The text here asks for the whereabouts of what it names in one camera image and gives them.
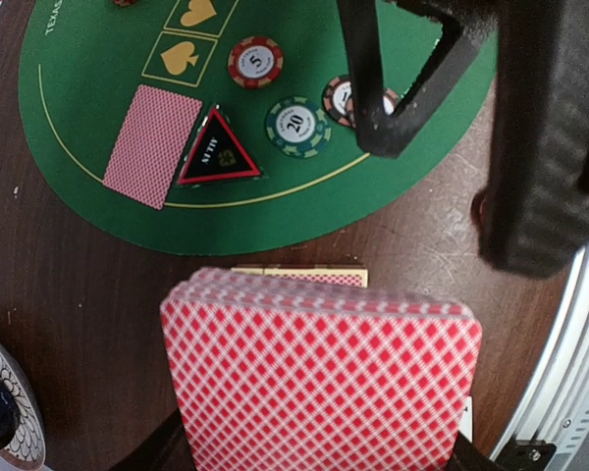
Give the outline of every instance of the yellow line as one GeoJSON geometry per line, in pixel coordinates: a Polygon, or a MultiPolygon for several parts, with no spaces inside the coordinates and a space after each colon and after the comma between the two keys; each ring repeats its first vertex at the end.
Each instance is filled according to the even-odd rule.
{"type": "Polygon", "coordinates": [[[37,67],[37,72],[39,74],[39,95],[41,95],[41,104],[43,105],[43,112],[46,114],[46,120],[48,120],[48,124],[50,125],[50,129],[52,130],[52,133],[55,134],[55,138],[57,139],[57,142],[59,142],[59,145],[61,145],[63,150],[66,151],[66,154],[68,154],[70,156],[70,158],[72,160],[74,160],[75,164],[77,164],[81,170],[83,170],[86,174],[88,174],[90,177],[95,179],[97,182],[102,183],[102,179],[100,179],[99,177],[94,175],[92,172],[90,172],[89,169],[85,165],[83,165],[81,162],[79,162],[79,160],[74,155],[72,155],[72,152],[70,152],[70,150],[68,150],[68,147],[66,147],[66,144],[64,144],[63,140],[61,140],[61,137],[59,137],[57,130],[55,130],[55,127],[52,124],[52,121],[50,120],[50,115],[48,114],[48,107],[46,106],[46,98],[43,94],[43,85],[41,82],[41,64],[39,64],[39,66],[37,67]]]}
{"type": "Polygon", "coordinates": [[[180,81],[180,80],[173,80],[171,78],[163,78],[163,77],[151,76],[149,74],[142,74],[141,76],[144,77],[145,79],[161,80],[161,81],[166,81],[167,83],[175,83],[177,85],[189,86],[191,88],[197,88],[198,87],[198,83],[188,83],[186,81],[180,81]]]}
{"type": "MultiPolygon", "coordinates": [[[[66,144],[63,143],[63,140],[61,140],[61,137],[59,137],[59,134],[57,133],[57,130],[55,129],[54,124],[52,123],[52,120],[50,119],[50,113],[48,113],[48,107],[46,106],[46,98],[43,93],[43,81],[41,79],[41,64],[39,64],[37,66],[37,72],[38,72],[38,78],[39,78],[39,95],[41,97],[41,104],[43,106],[43,111],[46,115],[46,120],[48,121],[48,125],[50,126],[50,129],[52,130],[53,134],[55,135],[55,138],[57,139],[57,142],[59,142],[59,145],[61,145],[63,150],[66,152],[66,154],[68,154],[70,156],[70,158],[75,162],[75,164],[77,164],[79,166],[79,168],[81,170],[83,170],[92,179],[94,179],[95,181],[102,184],[102,179],[100,179],[99,177],[94,175],[85,165],[83,165],[72,154],[72,152],[70,152],[68,147],[66,147],[66,144]]],[[[308,189],[311,186],[315,186],[316,184],[319,184],[319,183],[325,182],[329,179],[332,179],[333,177],[341,174],[342,172],[346,172],[347,170],[351,169],[352,167],[355,167],[356,165],[358,165],[359,163],[364,162],[366,159],[369,158],[370,155],[371,154],[367,152],[366,154],[359,156],[357,159],[349,162],[348,164],[343,165],[340,169],[336,169],[334,172],[330,172],[329,174],[324,175],[323,177],[319,177],[318,179],[312,180],[311,182],[300,184],[299,186],[294,186],[292,188],[285,189],[284,191],[279,191],[277,193],[268,194],[266,196],[259,196],[257,198],[243,199],[240,201],[230,201],[228,203],[208,203],[208,204],[164,203],[164,206],[167,206],[169,208],[178,208],[178,209],[179,208],[182,208],[182,209],[215,209],[215,208],[232,208],[232,207],[236,207],[236,206],[244,206],[247,204],[261,203],[262,201],[270,201],[271,199],[276,199],[276,198],[281,198],[283,196],[288,196],[289,194],[297,193],[297,192],[302,191],[304,189],[308,189]]]]}
{"type": "Polygon", "coordinates": [[[209,38],[209,39],[219,39],[220,38],[220,34],[214,34],[211,32],[194,31],[193,29],[179,29],[177,27],[167,27],[166,26],[164,28],[164,31],[165,32],[184,32],[184,33],[191,32],[192,34],[195,34],[197,36],[205,37],[205,38],[209,38]]]}
{"type": "Polygon", "coordinates": [[[171,10],[170,15],[168,15],[168,20],[166,20],[166,23],[164,23],[164,29],[167,29],[166,25],[170,22],[170,19],[173,18],[173,15],[177,11],[177,7],[179,7],[179,2],[181,2],[181,0],[177,0],[177,3],[175,4],[173,9],[171,10]]]}
{"type": "Polygon", "coordinates": [[[207,66],[209,66],[209,62],[212,60],[212,56],[214,55],[214,51],[216,50],[216,46],[218,46],[218,40],[217,39],[212,39],[214,41],[214,44],[212,44],[212,48],[209,51],[209,55],[207,56],[207,60],[205,61],[205,65],[203,66],[203,69],[201,69],[200,71],[200,75],[198,76],[198,80],[196,81],[196,86],[200,85],[200,81],[203,80],[203,76],[205,75],[205,71],[207,71],[207,66]]]}
{"type": "Polygon", "coordinates": [[[159,35],[157,36],[157,40],[155,41],[153,48],[150,50],[150,54],[148,54],[148,59],[146,59],[146,64],[144,64],[144,68],[141,70],[142,76],[144,76],[144,74],[146,74],[146,69],[148,69],[148,65],[150,64],[150,60],[153,58],[153,54],[155,53],[155,49],[157,49],[157,45],[159,44],[159,41],[161,40],[161,36],[163,36],[163,35],[164,35],[164,31],[161,31],[159,33],[159,35]]]}
{"type": "Polygon", "coordinates": [[[225,22],[223,23],[223,27],[220,28],[220,34],[218,34],[218,37],[223,35],[223,32],[225,32],[225,28],[227,27],[227,25],[229,24],[229,19],[232,17],[232,14],[234,13],[234,10],[236,9],[236,7],[238,6],[238,2],[240,2],[240,0],[236,0],[236,3],[234,3],[234,6],[232,7],[232,9],[229,11],[229,15],[227,16],[227,19],[225,20],[225,22]]]}
{"type": "Polygon", "coordinates": [[[352,162],[349,162],[348,164],[344,165],[340,169],[337,169],[334,172],[324,175],[323,177],[320,177],[320,178],[313,180],[311,182],[308,182],[308,183],[300,184],[299,186],[294,186],[290,189],[285,189],[284,191],[279,191],[277,193],[269,194],[267,196],[260,196],[257,198],[243,199],[241,201],[232,201],[229,203],[213,203],[213,204],[166,203],[166,206],[171,207],[171,208],[191,208],[191,209],[210,209],[210,208],[212,208],[213,209],[213,208],[232,208],[234,206],[243,206],[246,204],[261,203],[262,201],[270,201],[271,199],[281,198],[282,196],[288,196],[289,194],[293,194],[298,191],[302,191],[303,189],[308,189],[311,186],[315,186],[316,184],[319,184],[319,183],[322,183],[326,180],[329,180],[329,179],[335,177],[336,175],[339,175],[342,172],[349,170],[351,167],[355,167],[360,162],[365,161],[366,159],[369,158],[370,155],[371,154],[369,152],[367,152],[366,154],[359,156],[357,159],[353,160],[352,162]]]}

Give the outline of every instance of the deck of cards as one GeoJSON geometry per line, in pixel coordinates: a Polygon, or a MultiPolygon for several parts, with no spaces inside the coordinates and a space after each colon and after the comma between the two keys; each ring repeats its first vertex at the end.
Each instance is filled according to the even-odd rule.
{"type": "Polygon", "coordinates": [[[482,336],[457,302],[211,268],[161,320],[198,471],[444,469],[482,336]]]}

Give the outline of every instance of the red poker chip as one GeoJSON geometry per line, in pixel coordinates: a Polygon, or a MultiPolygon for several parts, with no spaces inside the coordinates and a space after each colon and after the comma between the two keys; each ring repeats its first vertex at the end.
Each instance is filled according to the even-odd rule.
{"type": "Polygon", "coordinates": [[[284,68],[284,51],[270,37],[251,36],[229,53],[227,69],[244,88],[262,88],[277,79],[284,68]]]}

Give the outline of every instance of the playing card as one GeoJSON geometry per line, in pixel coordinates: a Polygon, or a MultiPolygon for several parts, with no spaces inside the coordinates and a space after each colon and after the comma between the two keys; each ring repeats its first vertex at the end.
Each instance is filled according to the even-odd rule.
{"type": "Polygon", "coordinates": [[[161,316],[199,471],[450,458],[481,340],[464,305],[203,269],[161,316]]]}
{"type": "Polygon", "coordinates": [[[140,85],[120,129],[104,185],[161,209],[201,104],[140,85]]]}
{"type": "Polygon", "coordinates": [[[328,267],[316,265],[310,268],[303,267],[246,267],[232,268],[238,273],[255,275],[269,275],[271,277],[283,277],[291,280],[303,280],[307,282],[327,283],[330,285],[344,285],[348,287],[366,288],[368,286],[368,270],[363,267],[328,267]]]}

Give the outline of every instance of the green poker chip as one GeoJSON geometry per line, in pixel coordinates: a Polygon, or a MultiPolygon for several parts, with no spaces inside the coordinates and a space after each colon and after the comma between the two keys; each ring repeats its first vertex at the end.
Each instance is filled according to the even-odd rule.
{"type": "Polygon", "coordinates": [[[323,150],[332,137],[332,128],[320,106],[302,96],[293,96],[270,109],[266,133],[286,155],[307,159],[323,150]]]}

